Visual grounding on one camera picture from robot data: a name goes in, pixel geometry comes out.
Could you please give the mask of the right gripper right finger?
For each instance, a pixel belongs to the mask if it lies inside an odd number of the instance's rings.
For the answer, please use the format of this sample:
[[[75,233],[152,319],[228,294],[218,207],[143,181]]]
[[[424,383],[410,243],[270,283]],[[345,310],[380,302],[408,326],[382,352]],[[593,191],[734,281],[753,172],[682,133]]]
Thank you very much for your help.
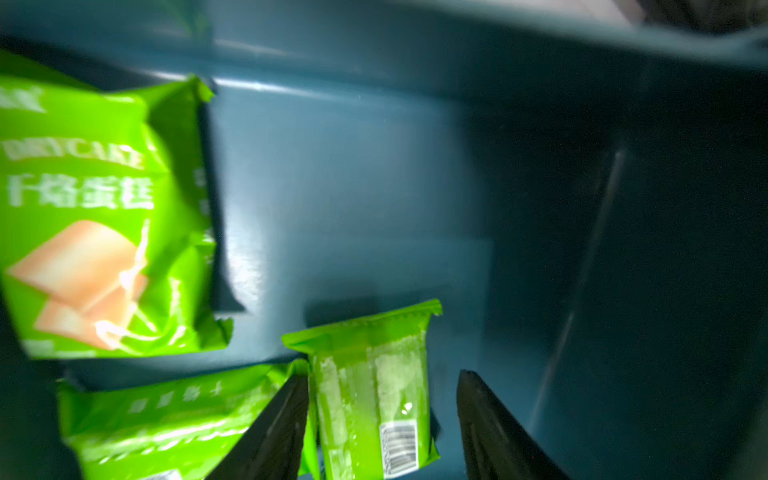
[[[457,409],[470,479],[568,479],[474,371],[459,374]]]

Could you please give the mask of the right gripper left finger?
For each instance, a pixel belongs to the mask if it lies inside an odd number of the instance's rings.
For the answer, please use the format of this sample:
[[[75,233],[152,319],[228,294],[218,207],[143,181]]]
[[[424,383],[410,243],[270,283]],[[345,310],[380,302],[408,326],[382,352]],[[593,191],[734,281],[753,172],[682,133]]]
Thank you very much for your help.
[[[309,400],[308,376],[291,376],[207,478],[296,479]]]

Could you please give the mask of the green cookie packet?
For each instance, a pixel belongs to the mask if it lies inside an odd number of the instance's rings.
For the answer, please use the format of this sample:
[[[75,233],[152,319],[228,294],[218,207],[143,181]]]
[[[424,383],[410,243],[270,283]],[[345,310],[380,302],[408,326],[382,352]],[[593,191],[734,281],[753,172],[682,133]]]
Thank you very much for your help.
[[[142,387],[57,386],[59,429],[86,479],[203,479],[307,361],[260,364]]]
[[[1,290],[34,360],[227,347],[190,76],[108,92],[1,55]]]

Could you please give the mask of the green cookie packet barcode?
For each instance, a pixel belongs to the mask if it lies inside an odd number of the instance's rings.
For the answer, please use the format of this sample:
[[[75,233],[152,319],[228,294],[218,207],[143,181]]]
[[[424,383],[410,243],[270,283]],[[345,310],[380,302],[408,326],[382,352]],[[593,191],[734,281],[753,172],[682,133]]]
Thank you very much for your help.
[[[306,355],[325,475],[398,479],[439,460],[426,335],[439,300],[283,335]]]

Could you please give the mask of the teal drawer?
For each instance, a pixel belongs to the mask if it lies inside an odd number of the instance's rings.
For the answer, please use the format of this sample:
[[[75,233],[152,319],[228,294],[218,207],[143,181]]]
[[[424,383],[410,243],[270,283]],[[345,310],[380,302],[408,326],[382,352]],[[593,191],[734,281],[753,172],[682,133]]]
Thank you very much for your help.
[[[438,299],[440,459],[477,372],[575,479],[767,475],[767,29],[482,1],[5,1],[1,45],[103,89],[194,73],[228,348],[31,361],[1,320],[1,475],[76,479],[54,381],[289,359]]]

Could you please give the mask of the green cookie packet front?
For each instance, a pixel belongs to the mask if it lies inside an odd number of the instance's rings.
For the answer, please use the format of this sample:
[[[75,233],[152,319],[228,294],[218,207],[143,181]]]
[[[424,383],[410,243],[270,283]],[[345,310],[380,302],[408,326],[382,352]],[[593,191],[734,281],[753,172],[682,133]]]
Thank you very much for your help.
[[[190,76],[108,92],[1,55],[1,290],[34,360],[227,347]]]

